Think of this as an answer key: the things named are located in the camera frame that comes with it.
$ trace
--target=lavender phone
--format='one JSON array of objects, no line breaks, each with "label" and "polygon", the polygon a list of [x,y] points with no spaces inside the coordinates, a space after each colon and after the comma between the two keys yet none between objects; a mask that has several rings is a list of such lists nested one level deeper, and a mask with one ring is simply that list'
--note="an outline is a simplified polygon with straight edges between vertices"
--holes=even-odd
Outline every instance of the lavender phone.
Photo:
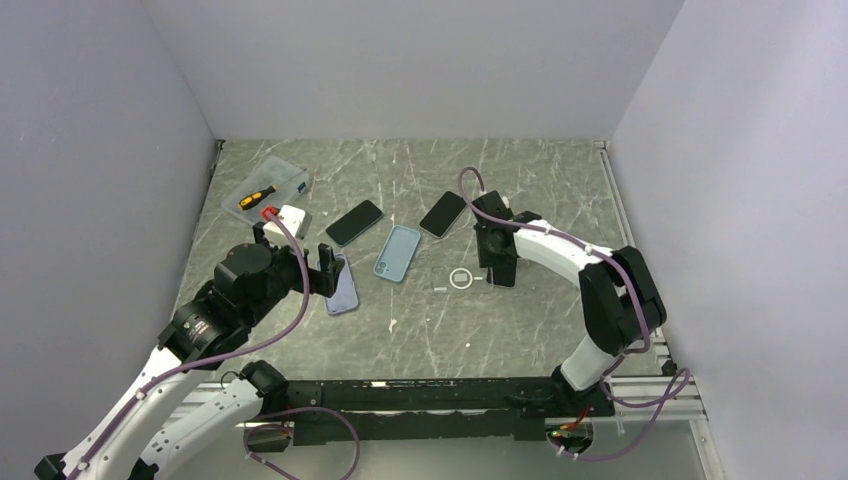
[{"label": "lavender phone", "polygon": [[337,253],[336,258],[344,260],[345,266],[342,268],[341,273],[339,273],[339,283],[336,286],[336,293],[330,298],[324,298],[324,305],[326,305],[327,313],[330,315],[339,315],[356,310],[359,306],[359,296],[356,295],[356,287],[353,284],[350,261],[343,253]]}]

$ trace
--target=screwdriver handle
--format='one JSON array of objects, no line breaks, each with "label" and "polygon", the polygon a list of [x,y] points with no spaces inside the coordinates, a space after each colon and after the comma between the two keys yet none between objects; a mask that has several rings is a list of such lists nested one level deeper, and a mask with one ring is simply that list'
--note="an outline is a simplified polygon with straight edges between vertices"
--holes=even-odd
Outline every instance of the screwdriver handle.
[{"label": "screwdriver handle", "polygon": [[275,185],[271,185],[265,190],[259,190],[258,192],[253,192],[250,195],[242,198],[239,201],[239,208],[244,210],[250,210],[251,208],[259,205],[259,202],[268,198],[268,195],[277,191],[277,187]]}]

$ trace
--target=tabletop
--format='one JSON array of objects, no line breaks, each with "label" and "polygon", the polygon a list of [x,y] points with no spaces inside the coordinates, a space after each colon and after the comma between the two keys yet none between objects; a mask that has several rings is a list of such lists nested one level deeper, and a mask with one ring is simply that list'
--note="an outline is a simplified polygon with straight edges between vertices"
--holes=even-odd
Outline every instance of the tabletop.
[{"label": "tabletop", "polygon": [[[257,353],[224,363],[219,372],[264,359],[292,380],[506,377],[550,375],[585,333],[579,289],[544,266],[519,260],[516,286],[492,288],[477,281],[457,290],[449,273],[477,265],[474,218],[468,209],[437,239],[422,232],[406,278],[399,284],[373,273],[394,225],[418,222],[459,170],[477,167],[487,190],[505,195],[516,213],[530,210],[553,226],[600,246],[625,239],[612,191],[589,140],[236,140],[226,141],[194,236],[177,305],[191,300],[233,246],[252,242],[250,226],[221,208],[221,201],[265,158],[275,155],[312,176],[292,204],[313,216],[301,246],[323,242],[351,263],[360,306],[330,316],[313,295],[301,324]],[[467,192],[478,192],[468,175]],[[382,220],[340,248],[325,228],[363,200]],[[292,292],[253,330],[248,345],[285,328],[300,308]],[[654,355],[628,358],[617,375],[659,375]]]}]

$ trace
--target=light blue phone case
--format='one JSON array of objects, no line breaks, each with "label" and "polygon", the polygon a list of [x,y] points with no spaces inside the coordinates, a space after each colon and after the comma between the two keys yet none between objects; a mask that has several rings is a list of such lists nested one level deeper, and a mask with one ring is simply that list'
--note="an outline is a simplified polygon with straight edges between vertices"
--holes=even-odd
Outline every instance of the light blue phone case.
[{"label": "light blue phone case", "polygon": [[336,258],[344,260],[345,266],[339,273],[339,283],[336,285],[336,293],[330,298],[324,298],[324,306],[330,315],[356,310],[359,307],[359,295],[356,294],[356,285],[353,283],[353,272],[350,269],[350,261],[347,255],[337,253]]},{"label": "light blue phone case", "polygon": [[374,275],[390,282],[403,281],[420,240],[421,232],[418,230],[395,225],[374,264]]}]

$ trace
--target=phone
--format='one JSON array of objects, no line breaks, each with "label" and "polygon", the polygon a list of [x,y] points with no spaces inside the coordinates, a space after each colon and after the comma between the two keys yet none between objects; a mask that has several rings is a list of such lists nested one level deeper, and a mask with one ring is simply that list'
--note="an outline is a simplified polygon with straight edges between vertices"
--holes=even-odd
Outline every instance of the phone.
[{"label": "phone", "polygon": [[383,245],[383,251],[377,257],[374,274],[390,282],[403,281],[419,241],[421,232],[403,225],[395,225]]},{"label": "phone", "polygon": [[383,211],[371,200],[365,200],[327,227],[327,235],[338,246],[344,247],[381,218]]},{"label": "phone", "polygon": [[430,235],[442,238],[463,210],[465,210],[465,200],[453,192],[445,192],[427,215],[424,215],[418,226]]},{"label": "phone", "polygon": [[345,266],[339,273],[339,283],[336,285],[336,293],[330,298],[324,298],[324,306],[330,315],[356,310],[359,307],[359,296],[356,294],[356,286],[353,284],[353,272],[350,269],[350,261],[343,253],[337,253],[336,258],[344,260]]}]

